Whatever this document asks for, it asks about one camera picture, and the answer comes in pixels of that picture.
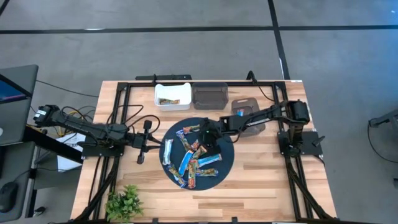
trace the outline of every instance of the black floor stripe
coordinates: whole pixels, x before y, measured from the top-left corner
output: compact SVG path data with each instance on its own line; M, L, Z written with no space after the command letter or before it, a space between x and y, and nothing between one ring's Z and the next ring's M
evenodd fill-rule
M4 2L2 3L2 5L0 7L0 16L1 16L2 12L4 12L4 10L6 9L7 4L8 4L9 1L10 0L4 0Z
M50 29L50 30L0 30L0 34L110 34L141 32L199 32L199 31L262 31L271 26L210 26L210 27L154 27L115 29Z
M386 30L398 29L398 25L371 26L281 26L279 30Z
M282 43L282 37L280 36L278 19L276 16L274 1L268 0L268 6L269 6L269 11L271 13L272 25L274 28L274 34L275 34L275 40L276 40L276 46L278 49L279 59L280 59L280 63L282 64L283 76L284 76L284 79L290 80L289 69L287 68L285 50L284 50L284 46Z

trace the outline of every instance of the black robotic arm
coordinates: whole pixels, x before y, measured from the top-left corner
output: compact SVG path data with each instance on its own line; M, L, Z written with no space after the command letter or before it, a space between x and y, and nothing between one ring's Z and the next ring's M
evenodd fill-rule
M240 133L247 128L268 121L281 121L289 125L289 151L292 156L297 155L302 147L303 127L310 122L307 104L300 100L284 101L245 116L222 116L216 124L205 118L200 123L199 141L207 149L219 151L217 140L222 138L223 135L237 134L239 137Z
M81 147L93 146L112 150L115 146L131 146L140 149L140 156L137 160L139 164L144 162L145 152L159 148L159 146L147 146L147 141L161 144L149 134L148 130L151 128L152 122L148 120L144 122L144 133L129 133L129 128L125 124L91 123L64 113L58 106L45 105L39 107L34 121L39 127L60 126L94 140L94 142L78 142Z

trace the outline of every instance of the candy bar wrapper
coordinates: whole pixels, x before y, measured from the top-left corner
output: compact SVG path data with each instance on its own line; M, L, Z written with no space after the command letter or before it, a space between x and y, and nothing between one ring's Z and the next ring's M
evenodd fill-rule
M195 172L197 177L217 177L218 176L218 170L211 168L211 169L205 169L205 170L200 170L197 169Z
M180 100L169 100L169 99L159 98L159 104L160 105L177 105L177 104L180 104Z
M198 159L197 168L201 168L204 165L211 164L212 162L221 161L221 160L223 160L223 158L221 157L221 154L217 154L217 155L214 155L214 156L209 156L209 157L206 157L206 158L203 158L203 159Z
M196 171L197 162L196 160L190 160L188 164L188 188L193 189L196 186Z
M200 127L200 125L198 124L195 126L184 127L184 128L182 128L182 130L184 131L184 134L190 134L190 133L199 131L199 127Z
M180 184L180 187L183 188L187 184L185 180L182 179L181 175L177 172L174 164L167 165L167 170L174 175L174 177L177 178L178 183Z
M192 150L196 151L199 148L200 144L199 144L199 140L196 140L192 145L191 148Z
M198 150L195 151L195 153L193 153L192 158L191 159L199 159L199 157L201 155L203 155L204 153L206 153L207 150L204 147L199 147Z
M180 174L180 176L184 175L184 172L188 167L188 163L189 163L189 160L191 159L192 155L193 155L193 152L191 150L189 150L187 153L185 153L185 156L181 161L180 168L178 168L178 173Z
M164 166L170 165L170 153L172 152L173 139L166 139L164 146L163 162Z
M181 140L181 142L184 145L184 148L185 148L186 151L192 150L191 145L189 145L188 140L184 136L184 131L179 130L175 134Z

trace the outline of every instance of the monitor screen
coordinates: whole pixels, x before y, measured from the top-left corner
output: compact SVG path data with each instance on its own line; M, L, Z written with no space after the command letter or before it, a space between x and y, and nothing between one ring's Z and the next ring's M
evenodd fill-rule
M26 95L8 83L0 80L0 103L25 99Z

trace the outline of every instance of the floor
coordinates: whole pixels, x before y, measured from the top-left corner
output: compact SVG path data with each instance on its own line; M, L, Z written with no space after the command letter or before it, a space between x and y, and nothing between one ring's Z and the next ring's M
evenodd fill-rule
M40 67L39 80L71 90L95 95L102 80L132 80L154 73L242 79L253 70L259 79L303 80L315 126L326 136L322 147L338 216L359 222L396 222L398 189L393 178L398 177L398 164L378 157L366 132L369 119L398 105L396 1L3 2L7 6L2 13L0 7L0 67L34 63ZM280 27L273 30L276 22ZM235 28L132 29L198 26ZM82 29L105 29L105 33ZM32 106L44 104L78 108L95 106L96 99L38 83ZM390 130L388 124L371 129L371 138L383 156L398 161L397 138ZM66 221L73 201L53 201L65 197L60 192L73 198L75 184L39 193L37 205L49 210L30 223Z

